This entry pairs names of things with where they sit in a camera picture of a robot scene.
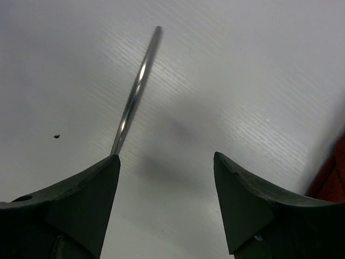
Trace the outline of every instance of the metal rod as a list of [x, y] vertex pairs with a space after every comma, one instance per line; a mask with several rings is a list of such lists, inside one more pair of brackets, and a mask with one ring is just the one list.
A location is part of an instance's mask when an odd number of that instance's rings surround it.
[[123, 111], [110, 155], [118, 155], [120, 153], [121, 147], [128, 133], [130, 123], [134, 118], [135, 111], [146, 86], [161, 37], [162, 28], [157, 26], [127, 99], [125, 110]]

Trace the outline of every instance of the screw hole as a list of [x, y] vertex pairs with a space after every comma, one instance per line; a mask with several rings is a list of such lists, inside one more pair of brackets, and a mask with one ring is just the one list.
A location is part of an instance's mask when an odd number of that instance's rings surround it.
[[32, 196], [30, 196], [30, 195], [25, 195], [25, 196], [16, 198], [13, 202], [17, 202], [17, 201], [28, 201], [28, 200], [30, 200], [30, 199], [32, 199]]

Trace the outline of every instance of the black plastic part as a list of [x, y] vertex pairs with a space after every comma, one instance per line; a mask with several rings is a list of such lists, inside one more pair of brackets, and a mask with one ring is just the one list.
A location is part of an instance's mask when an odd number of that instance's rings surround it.
[[109, 156], [55, 185], [0, 202], [0, 258], [99, 258], [119, 180]]
[[220, 153], [214, 171], [227, 245], [235, 259], [345, 257], [345, 203], [289, 192]]

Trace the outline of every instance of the red cloth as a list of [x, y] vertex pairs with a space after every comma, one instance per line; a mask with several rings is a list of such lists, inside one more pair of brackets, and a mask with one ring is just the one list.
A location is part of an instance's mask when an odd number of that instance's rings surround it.
[[323, 165], [306, 195], [325, 201], [345, 201], [345, 135], [336, 144], [334, 154]]

